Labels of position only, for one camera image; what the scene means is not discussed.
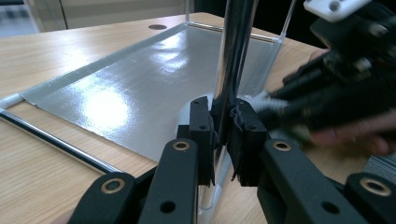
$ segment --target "screw hole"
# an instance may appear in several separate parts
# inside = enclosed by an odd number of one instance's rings
[[[341,3],[338,1],[332,1],[329,4],[329,9],[331,11],[337,11],[338,9],[340,9]]]
[[[174,202],[164,202],[163,204],[161,204],[160,209],[163,213],[172,213],[173,211],[175,211],[176,205]]]
[[[333,203],[324,202],[324,203],[322,203],[322,208],[332,214],[340,213],[340,209]]]
[[[361,186],[373,194],[388,197],[391,194],[390,188],[381,181],[364,177],[361,180]]]
[[[277,150],[281,150],[281,151],[291,150],[291,146],[289,146],[288,144],[286,144],[284,142],[274,142],[273,147],[276,148]]]
[[[250,130],[256,130],[257,126],[256,125],[249,125],[247,128],[250,129]]]
[[[173,144],[173,148],[175,150],[179,150],[179,151],[187,150],[187,149],[189,149],[189,147],[190,147],[190,144],[187,142],[175,142]]]

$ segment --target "table surface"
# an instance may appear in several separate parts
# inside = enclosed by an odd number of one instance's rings
[[[205,13],[191,14],[191,19],[223,24],[223,18]],[[149,29],[152,24],[162,24],[169,29],[184,20],[184,16],[175,16],[0,39],[0,98],[73,71],[163,31]],[[253,33],[271,35],[256,29]],[[279,88],[282,77],[306,63],[315,50],[317,48],[285,39],[264,88],[268,91]],[[154,161],[27,103],[14,105],[9,111],[131,175],[142,175],[156,165]],[[323,174],[341,183],[348,175],[360,172],[368,159],[368,155],[345,147],[304,146],[303,150]],[[2,120],[0,153],[0,223],[50,223],[74,208],[89,185],[100,176]],[[231,174],[229,180],[223,186],[212,223],[265,222],[257,189],[242,188],[237,181],[231,182]]]

